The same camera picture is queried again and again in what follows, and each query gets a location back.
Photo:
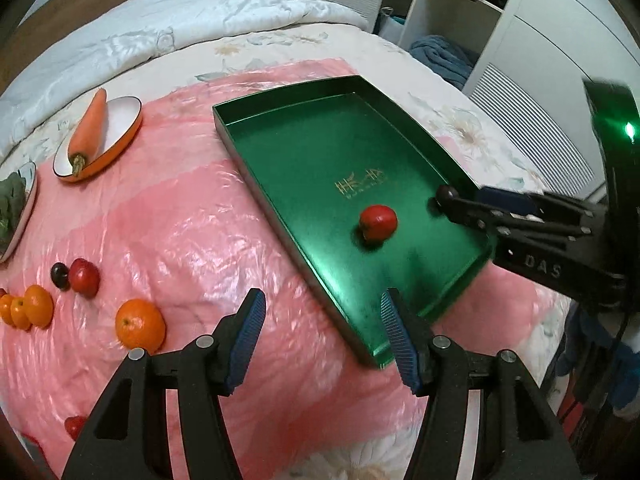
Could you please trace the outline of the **dark purple plum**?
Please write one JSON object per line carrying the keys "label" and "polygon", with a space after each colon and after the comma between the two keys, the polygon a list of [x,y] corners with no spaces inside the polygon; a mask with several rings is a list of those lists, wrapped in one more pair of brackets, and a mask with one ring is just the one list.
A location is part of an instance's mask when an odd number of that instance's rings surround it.
{"label": "dark purple plum", "polygon": [[449,184],[441,185],[435,195],[435,202],[440,210],[445,210],[447,205],[459,197],[458,191]]}

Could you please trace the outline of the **small red apple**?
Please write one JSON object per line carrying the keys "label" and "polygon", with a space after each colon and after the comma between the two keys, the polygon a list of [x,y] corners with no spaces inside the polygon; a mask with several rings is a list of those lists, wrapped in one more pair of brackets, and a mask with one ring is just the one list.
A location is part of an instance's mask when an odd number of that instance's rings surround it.
{"label": "small red apple", "polygon": [[398,228],[397,214],[389,206],[372,205],[361,211],[358,226],[366,242],[383,243]]}

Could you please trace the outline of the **small orange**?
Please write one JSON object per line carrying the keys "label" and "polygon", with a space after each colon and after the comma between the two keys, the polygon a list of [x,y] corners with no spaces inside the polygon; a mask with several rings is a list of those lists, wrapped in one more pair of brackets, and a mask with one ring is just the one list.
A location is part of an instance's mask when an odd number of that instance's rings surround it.
{"label": "small orange", "polygon": [[13,297],[10,294],[4,294],[0,298],[0,316],[2,321],[11,327],[14,327],[15,324],[13,322],[12,314],[11,314],[11,306],[13,302]]}
{"label": "small orange", "polygon": [[14,326],[19,330],[28,332],[32,327],[32,322],[29,321],[29,318],[26,314],[24,299],[22,297],[13,298],[10,307],[10,315]]}

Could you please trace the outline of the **small red fruit front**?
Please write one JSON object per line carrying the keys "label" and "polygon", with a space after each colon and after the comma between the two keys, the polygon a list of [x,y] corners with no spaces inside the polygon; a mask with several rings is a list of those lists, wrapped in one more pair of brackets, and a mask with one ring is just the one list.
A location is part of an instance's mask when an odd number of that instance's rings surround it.
{"label": "small red fruit front", "polygon": [[64,428],[73,441],[77,441],[84,429],[87,417],[82,415],[70,416],[64,420]]}

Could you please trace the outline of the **green metal tray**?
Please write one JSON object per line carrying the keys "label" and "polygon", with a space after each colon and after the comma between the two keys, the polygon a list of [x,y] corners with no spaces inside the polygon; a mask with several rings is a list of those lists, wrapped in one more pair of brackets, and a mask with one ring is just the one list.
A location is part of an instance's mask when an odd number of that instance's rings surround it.
{"label": "green metal tray", "polygon": [[[440,318],[488,263],[488,236],[437,208],[443,184],[475,183],[407,112],[358,75],[286,84],[218,104],[215,126],[278,239],[360,362],[392,350],[382,293]],[[364,208],[389,206],[398,228],[366,242]]]}

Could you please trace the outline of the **blue folded towel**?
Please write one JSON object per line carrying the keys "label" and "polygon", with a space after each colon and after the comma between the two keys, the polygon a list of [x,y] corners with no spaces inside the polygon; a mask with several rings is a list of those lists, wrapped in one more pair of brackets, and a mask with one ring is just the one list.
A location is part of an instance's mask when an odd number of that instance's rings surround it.
{"label": "blue folded towel", "polygon": [[428,35],[409,47],[413,58],[458,90],[469,80],[480,56],[443,36]]}

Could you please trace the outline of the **white wardrobe shelving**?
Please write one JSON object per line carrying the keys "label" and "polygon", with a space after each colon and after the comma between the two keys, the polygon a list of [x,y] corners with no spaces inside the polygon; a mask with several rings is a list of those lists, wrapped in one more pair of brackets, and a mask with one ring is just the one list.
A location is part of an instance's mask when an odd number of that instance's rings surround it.
{"label": "white wardrobe shelving", "polygon": [[464,94],[554,192],[602,200],[605,171],[582,83],[638,88],[639,44],[621,10],[610,0],[401,1],[398,47],[441,36],[475,53]]}

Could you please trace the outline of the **green leafy vegetable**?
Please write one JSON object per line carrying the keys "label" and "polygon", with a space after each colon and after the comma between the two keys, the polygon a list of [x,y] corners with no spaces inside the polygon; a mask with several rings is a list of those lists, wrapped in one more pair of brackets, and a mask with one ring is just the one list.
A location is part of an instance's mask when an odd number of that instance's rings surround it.
{"label": "green leafy vegetable", "polygon": [[26,180],[16,171],[1,181],[1,248],[6,249],[17,229],[26,205]]}

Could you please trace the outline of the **white black-rimmed plate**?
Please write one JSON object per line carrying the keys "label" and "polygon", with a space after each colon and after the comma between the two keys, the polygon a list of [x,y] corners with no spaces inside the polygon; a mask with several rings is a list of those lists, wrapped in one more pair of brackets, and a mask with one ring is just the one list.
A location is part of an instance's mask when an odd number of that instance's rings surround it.
{"label": "white black-rimmed plate", "polygon": [[32,208],[34,208],[37,196],[38,178],[36,165],[33,162],[26,162],[26,164],[18,168],[16,172],[18,172],[20,176],[26,180],[26,205],[23,209],[20,221],[18,222],[18,226],[12,237],[12,240],[9,242],[9,245],[6,246],[6,249],[1,248],[2,263],[7,262],[15,252],[15,249],[17,248],[17,245],[20,242],[26,229],[27,223],[29,222],[30,215],[32,214]]}

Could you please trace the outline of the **carrot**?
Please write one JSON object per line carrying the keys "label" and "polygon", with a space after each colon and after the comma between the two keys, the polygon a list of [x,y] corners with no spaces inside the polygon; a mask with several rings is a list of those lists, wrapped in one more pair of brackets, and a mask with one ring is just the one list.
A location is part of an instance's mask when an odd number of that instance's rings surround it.
{"label": "carrot", "polygon": [[72,175],[78,177],[96,159],[102,145],[107,93],[99,88],[75,129],[67,147]]}

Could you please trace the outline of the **orange rimmed white plate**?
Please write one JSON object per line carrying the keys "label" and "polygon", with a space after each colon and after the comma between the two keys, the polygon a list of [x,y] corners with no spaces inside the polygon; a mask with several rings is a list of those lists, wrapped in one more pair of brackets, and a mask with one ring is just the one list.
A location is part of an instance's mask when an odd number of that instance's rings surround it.
{"label": "orange rimmed white plate", "polygon": [[52,162],[53,173],[62,181],[75,183],[99,174],[128,148],[142,124],[142,102],[136,96],[120,96],[106,102],[105,122],[101,151],[94,161],[78,176],[73,175],[72,164],[67,157],[69,133],[55,152]]}

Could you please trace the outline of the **white duvet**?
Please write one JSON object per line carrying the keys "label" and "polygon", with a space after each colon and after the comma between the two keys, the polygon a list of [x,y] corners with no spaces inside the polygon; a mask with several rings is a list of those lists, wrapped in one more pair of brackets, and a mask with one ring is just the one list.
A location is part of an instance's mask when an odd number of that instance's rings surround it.
{"label": "white duvet", "polygon": [[55,41],[1,95],[1,155],[58,110],[151,58],[203,41],[299,24],[366,29],[355,10],[326,0],[128,0]]}

